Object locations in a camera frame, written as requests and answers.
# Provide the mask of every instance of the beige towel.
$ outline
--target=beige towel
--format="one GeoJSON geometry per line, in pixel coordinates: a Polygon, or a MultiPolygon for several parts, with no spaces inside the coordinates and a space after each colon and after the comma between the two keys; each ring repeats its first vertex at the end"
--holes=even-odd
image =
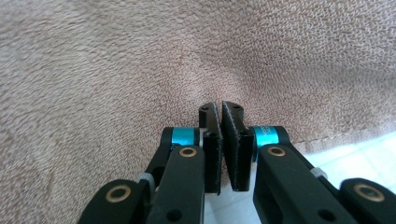
{"type": "Polygon", "coordinates": [[[76,222],[211,101],[302,152],[393,132],[395,27],[395,1],[1,1],[0,223],[76,222]]]}

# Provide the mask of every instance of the white surface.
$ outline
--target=white surface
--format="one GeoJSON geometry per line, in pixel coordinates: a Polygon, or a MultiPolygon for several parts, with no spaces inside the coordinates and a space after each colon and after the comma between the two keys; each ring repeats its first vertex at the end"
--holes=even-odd
{"type": "MultiPolygon", "coordinates": [[[[344,179],[362,177],[396,193],[396,133],[305,157],[326,172],[337,188],[344,179]]],[[[255,178],[254,169],[249,192],[233,192],[228,186],[219,197],[205,196],[205,224],[260,223],[253,204],[255,178]]]]}

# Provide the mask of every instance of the brass ring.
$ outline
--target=brass ring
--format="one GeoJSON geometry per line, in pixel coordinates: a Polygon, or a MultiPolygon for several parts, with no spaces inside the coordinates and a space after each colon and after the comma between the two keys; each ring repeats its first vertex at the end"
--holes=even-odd
{"type": "Polygon", "coordinates": [[[286,155],[285,150],[283,150],[280,147],[270,147],[270,148],[268,148],[268,153],[273,156],[279,156],[279,157],[286,155]]]}
{"type": "Polygon", "coordinates": [[[382,201],[385,200],[385,196],[383,193],[381,193],[381,191],[379,191],[378,189],[375,189],[371,186],[365,185],[365,184],[357,184],[353,187],[353,189],[355,190],[355,192],[357,192],[362,198],[365,198],[369,201],[372,202],[376,202],[376,203],[380,203],[382,201]],[[375,195],[368,195],[365,192],[361,191],[362,189],[370,189],[373,192],[375,192],[375,195]]]}
{"type": "Polygon", "coordinates": [[[182,157],[193,157],[197,154],[197,150],[192,147],[184,147],[178,152],[178,154],[182,157]]]}
{"type": "Polygon", "coordinates": [[[118,185],[107,192],[106,200],[110,203],[119,203],[124,201],[131,194],[131,189],[126,185],[118,185]],[[123,189],[124,193],[120,197],[114,197],[112,194],[118,189],[123,189]]]}

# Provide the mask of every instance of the blue tape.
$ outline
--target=blue tape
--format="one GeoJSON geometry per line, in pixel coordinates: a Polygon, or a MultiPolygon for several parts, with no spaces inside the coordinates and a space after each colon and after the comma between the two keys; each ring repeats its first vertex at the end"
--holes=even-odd
{"type": "Polygon", "coordinates": [[[194,145],[194,128],[174,128],[172,144],[194,145]]]}
{"type": "Polygon", "coordinates": [[[256,144],[257,144],[257,155],[259,156],[259,150],[262,146],[268,144],[278,144],[279,137],[277,136],[277,132],[275,127],[273,126],[254,126],[254,133],[256,134],[256,144]]]}

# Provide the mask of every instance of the terry cloth texture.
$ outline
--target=terry cloth texture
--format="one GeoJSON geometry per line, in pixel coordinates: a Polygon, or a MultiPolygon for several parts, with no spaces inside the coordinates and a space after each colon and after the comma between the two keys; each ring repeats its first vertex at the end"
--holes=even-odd
{"type": "Polygon", "coordinates": [[[1,1],[0,223],[75,223],[207,102],[302,152],[394,132],[395,65],[395,1],[1,1]]]}

